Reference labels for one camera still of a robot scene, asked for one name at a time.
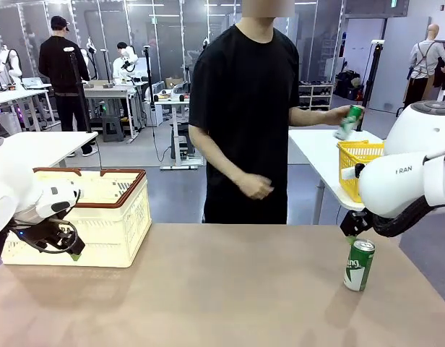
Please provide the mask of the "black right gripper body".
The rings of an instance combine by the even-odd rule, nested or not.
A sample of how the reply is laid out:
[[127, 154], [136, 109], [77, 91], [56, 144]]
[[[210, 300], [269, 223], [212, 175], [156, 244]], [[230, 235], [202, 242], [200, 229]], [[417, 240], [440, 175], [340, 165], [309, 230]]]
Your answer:
[[340, 224], [345, 236], [358, 236], [371, 228], [373, 228], [373, 213], [369, 210], [349, 210]]

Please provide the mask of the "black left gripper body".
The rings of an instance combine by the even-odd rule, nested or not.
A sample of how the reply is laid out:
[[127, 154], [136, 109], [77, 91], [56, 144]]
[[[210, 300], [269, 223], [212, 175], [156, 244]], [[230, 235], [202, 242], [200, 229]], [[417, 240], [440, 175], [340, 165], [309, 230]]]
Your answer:
[[85, 243], [77, 228], [67, 220], [46, 218], [40, 223], [12, 222], [12, 232], [40, 253], [81, 255]]

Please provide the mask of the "person's left hand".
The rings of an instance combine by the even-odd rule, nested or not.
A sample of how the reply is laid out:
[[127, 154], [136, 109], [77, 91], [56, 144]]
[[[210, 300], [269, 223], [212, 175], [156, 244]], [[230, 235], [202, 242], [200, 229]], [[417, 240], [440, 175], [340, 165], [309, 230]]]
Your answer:
[[338, 126], [347, 118], [351, 109], [350, 105], [332, 108], [324, 113], [323, 123], [330, 126]]

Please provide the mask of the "person's right hand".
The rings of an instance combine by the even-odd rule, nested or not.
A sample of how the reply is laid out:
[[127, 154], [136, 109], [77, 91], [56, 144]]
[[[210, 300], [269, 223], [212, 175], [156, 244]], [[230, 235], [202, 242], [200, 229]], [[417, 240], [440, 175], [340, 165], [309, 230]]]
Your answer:
[[268, 178], [252, 173], [242, 173], [236, 179], [236, 185], [253, 200], [263, 200], [274, 190], [272, 182]]

